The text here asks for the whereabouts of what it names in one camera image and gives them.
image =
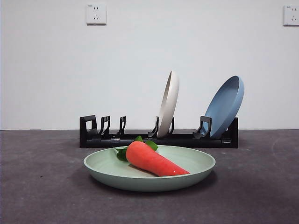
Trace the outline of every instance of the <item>green leaf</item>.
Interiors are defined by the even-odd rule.
[[[128,146],[124,147],[124,148],[115,148],[113,147],[115,150],[121,152],[122,150],[127,150]]]
[[[120,151],[120,153],[123,154],[123,155],[125,155],[125,156],[126,156],[126,152],[127,152],[126,149]]]
[[[150,140],[146,141],[145,144],[147,144],[149,147],[151,147],[154,151],[156,151],[158,148],[157,144]]]
[[[142,137],[140,135],[138,135],[134,141],[142,141],[143,142]]]
[[[127,160],[127,158],[126,158],[126,154],[124,154],[124,153],[122,153],[122,152],[118,152],[117,154],[116,154],[116,156],[117,156],[117,158],[119,159],[119,160],[121,160],[121,161],[128,161]]]

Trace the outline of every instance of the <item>blue plate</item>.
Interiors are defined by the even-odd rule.
[[[244,84],[238,76],[228,79],[212,99],[205,116],[212,118],[210,138],[218,139],[237,115],[244,95]],[[207,123],[202,132],[206,132]]]

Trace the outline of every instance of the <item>dish rack prong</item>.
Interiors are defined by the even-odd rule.
[[[92,128],[87,130],[86,122],[92,122]],[[85,148],[88,140],[98,134],[97,119],[95,115],[80,117],[80,148]]]
[[[207,125],[208,125],[207,130],[204,129],[204,126],[203,126],[204,122],[206,122]],[[211,129],[212,129],[212,118],[201,116],[200,117],[200,126],[199,126],[199,129],[197,129],[196,132],[193,132],[193,136],[196,139],[210,138]]]
[[[104,123],[108,123],[107,128],[104,130]],[[110,116],[105,116],[101,118],[101,130],[99,132],[100,137],[109,136],[109,127],[110,127]]]
[[[120,129],[116,133],[116,138],[120,138],[125,134],[125,126],[126,126],[126,116],[120,117]]]
[[[158,130],[159,130],[159,116],[156,116],[155,127],[154,127],[154,129],[153,129],[151,132],[148,132],[148,137],[149,137],[149,138],[156,138],[156,137],[157,137]],[[174,117],[173,117],[172,120],[171,120],[171,129],[170,129],[170,131],[168,132],[168,134],[166,135],[166,137],[167,137],[168,135],[172,134],[172,133],[173,133],[173,130],[174,130]]]

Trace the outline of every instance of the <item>plate rim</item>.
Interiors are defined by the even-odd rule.
[[[92,156],[93,154],[96,154],[96,153],[99,153],[99,152],[102,152],[102,151],[106,151],[106,150],[107,150],[107,151],[108,151],[108,150],[113,150],[113,149],[115,149],[115,148],[120,148],[120,147],[106,148],[106,149],[99,150],[99,151],[96,151],[96,152],[94,152],[94,153],[91,153],[91,154],[89,154],[88,156],[86,156],[86,157],[83,159],[83,163],[84,163],[84,165],[85,165],[88,169],[90,169],[90,170],[92,170],[92,171],[94,171],[94,172],[96,172],[96,173],[99,173],[99,174],[109,175],[109,176],[114,176],[114,177],[121,177],[121,178],[132,178],[132,179],[169,179],[169,178],[178,178],[178,177],[183,177],[183,176],[192,176],[192,175],[198,175],[198,174],[204,173],[204,172],[206,172],[206,171],[209,171],[209,170],[213,169],[213,168],[215,167],[215,165],[216,165],[216,159],[215,159],[213,156],[211,156],[210,154],[205,153],[205,152],[203,152],[203,151],[197,150],[197,149],[187,148],[187,147],[180,147],[180,146],[168,146],[168,145],[158,145],[158,146],[163,146],[163,147],[178,147],[178,148],[184,148],[184,149],[188,149],[188,150],[193,150],[193,151],[196,151],[196,152],[200,152],[200,153],[206,154],[207,156],[209,156],[210,158],[212,158],[213,163],[212,163],[212,165],[209,166],[208,168],[206,168],[206,169],[204,169],[204,170],[202,170],[202,171],[200,171],[200,172],[196,172],[196,173],[192,173],[192,174],[190,173],[190,174],[174,175],[174,176],[143,176],[143,177],[138,177],[138,176],[119,176],[119,175],[113,175],[113,174],[108,174],[108,173],[99,172],[99,171],[97,171],[97,170],[94,170],[94,169],[93,169],[91,166],[89,166],[89,165],[87,164],[87,162],[86,162],[86,160],[88,159],[88,157]]]

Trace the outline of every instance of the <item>dish rack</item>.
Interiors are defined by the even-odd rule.
[[[87,130],[86,122],[91,121],[92,127]],[[207,123],[207,131],[205,131],[203,123]],[[101,118],[101,128],[98,132],[97,120],[95,115],[80,117],[80,148],[108,148],[128,146],[134,139],[140,135],[143,140],[151,140],[157,145],[169,145],[180,147],[195,148],[238,148],[238,118],[234,118],[231,125],[222,134],[219,139],[211,139],[210,132],[212,127],[212,118],[201,116],[200,126],[195,131],[189,133],[179,133],[174,131],[174,118],[172,118],[171,129],[163,138],[157,138],[159,129],[159,117],[156,116],[155,128],[146,133],[125,133],[126,116],[120,117],[120,128],[117,133],[110,133],[110,116]]]

